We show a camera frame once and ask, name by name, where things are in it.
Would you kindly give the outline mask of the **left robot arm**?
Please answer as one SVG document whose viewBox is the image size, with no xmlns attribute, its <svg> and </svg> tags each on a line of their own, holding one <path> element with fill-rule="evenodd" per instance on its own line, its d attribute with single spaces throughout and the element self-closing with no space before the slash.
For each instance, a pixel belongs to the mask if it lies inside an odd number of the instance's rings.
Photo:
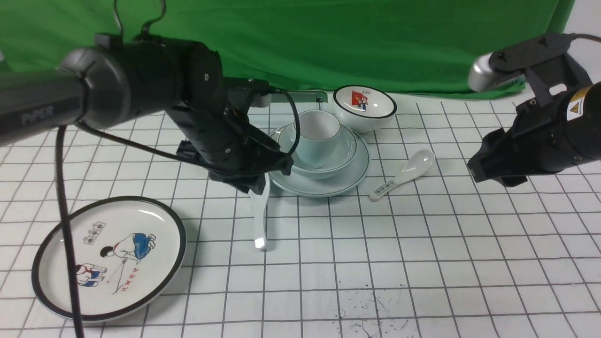
<svg viewBox="0 0 601 338">
<path fill-rule="evenodd" d="M 290 175 L 287 153 L 252 125 L 248 110 L 277 93 L 264 80 L 224 77 L 219 54 L 206 45 L 148 33 L 124 43 L 97 34 L 52 70 L 1 75 L 1 145 L 60 126 L 207 169 L 209 178 L 261 194 L 268 174 Z M 105 130 L 164 111 L 186 141 L 169 154 Z"/>
</svg>

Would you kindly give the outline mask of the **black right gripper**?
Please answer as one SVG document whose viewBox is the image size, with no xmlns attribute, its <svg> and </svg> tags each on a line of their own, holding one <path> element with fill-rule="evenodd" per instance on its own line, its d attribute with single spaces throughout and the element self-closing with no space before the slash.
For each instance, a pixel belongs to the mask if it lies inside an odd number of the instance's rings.
<svg viewBox="0 0 601 338">
<path fill-rule="evenodd" d="M 515 187 L 601 158 L 600 84 L 520 104 L 511 128 L 488 133 L 467 167 L 475 182 Z"/>
</svg>

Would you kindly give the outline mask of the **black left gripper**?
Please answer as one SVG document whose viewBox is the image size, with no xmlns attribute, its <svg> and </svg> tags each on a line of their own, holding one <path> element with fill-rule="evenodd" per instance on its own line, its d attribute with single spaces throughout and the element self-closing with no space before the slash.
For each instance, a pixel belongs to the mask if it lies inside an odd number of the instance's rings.
<svg viewBox="0 0 601 338">
<path fill-rule="evenodd" d="M 275 88 L 290 105 L 288 92 Z M 168 109 L 167 114 L 186 137 L 176 152 L 181 161 L 208 170 L 211 180 L 236 190 L 261 194 L 265 173 L 290 175 L 293 152 L 283 152 L 274 139 L 251 124 L 248 110 L 234 107 L 224 86 L 216 92 L 196 92 L 194 97 Z"/>
</svg>

